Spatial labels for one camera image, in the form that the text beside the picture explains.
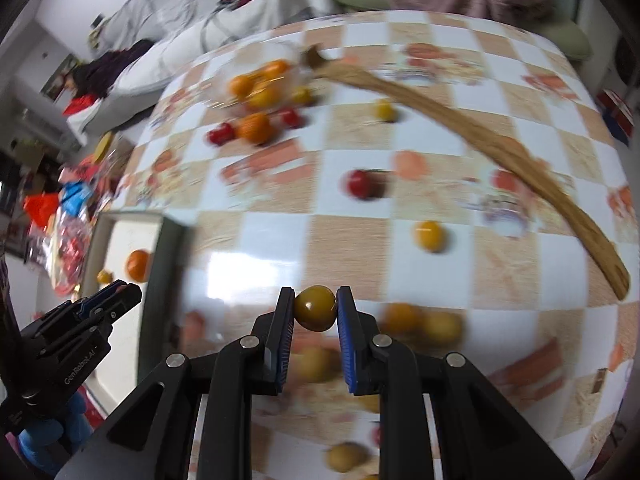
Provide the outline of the blue gloved left hand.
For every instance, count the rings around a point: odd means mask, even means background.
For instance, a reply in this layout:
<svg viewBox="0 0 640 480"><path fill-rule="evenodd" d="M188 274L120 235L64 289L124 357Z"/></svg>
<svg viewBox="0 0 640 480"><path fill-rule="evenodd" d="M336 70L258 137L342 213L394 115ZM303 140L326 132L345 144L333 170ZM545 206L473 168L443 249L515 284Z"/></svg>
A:
<svg viewBox="0 0 640 480"><path fill-rule="evenodd" d="M40 420L23 430L17 442L27 463L55 477L92 434L86 411L85 398L76 392L55 418Z"/></svg>

